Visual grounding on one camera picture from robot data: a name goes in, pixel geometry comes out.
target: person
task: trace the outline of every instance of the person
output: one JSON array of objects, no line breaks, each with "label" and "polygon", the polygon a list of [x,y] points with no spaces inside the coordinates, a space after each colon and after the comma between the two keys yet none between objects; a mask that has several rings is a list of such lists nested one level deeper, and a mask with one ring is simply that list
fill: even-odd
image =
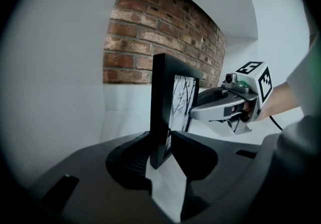
[{"label": "person", "polygon": [[[310,11],[307,6],[304,4],[304,11],[309,27],[309,50],[312,47],[317,34],[318,28],[316,22],[314,21]],[[266,117],[283,113],[287,110],[299,107],[294,95],[291,92],[291,89],[287,82],[284,82],[281,85],[276,86],[273,89],[272,94],[269,99],[266,101],[265,105],[262,108],[262,111],[259,117],[255,121],[261,121]],[[248,102],[244,104],[243,110],[251,112],[251,106]]]}]

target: black cable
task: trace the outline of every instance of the black cable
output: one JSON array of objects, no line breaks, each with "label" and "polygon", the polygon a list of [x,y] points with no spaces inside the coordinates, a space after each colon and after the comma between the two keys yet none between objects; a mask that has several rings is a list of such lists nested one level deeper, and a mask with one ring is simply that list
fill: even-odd
[{"label": "black cable", "polygon": [[272,116],[269,116],[272,122],[280,129],[283,130],[283,128],[280,127],[280,125],[275,121],[275,119]]}]

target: black and white photograph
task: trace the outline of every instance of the black and white photograph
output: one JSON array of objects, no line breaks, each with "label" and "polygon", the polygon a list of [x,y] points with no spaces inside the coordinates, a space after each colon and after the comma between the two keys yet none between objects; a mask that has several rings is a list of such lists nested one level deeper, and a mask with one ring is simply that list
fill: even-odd
[{"label": "black and white photograph", "polygon": [[[187,131],[195,87],[195,78],[175,75],[169,133],[170,131]],[[167,148],[170,147],[170,144],[171,138],[169,136]]]}]

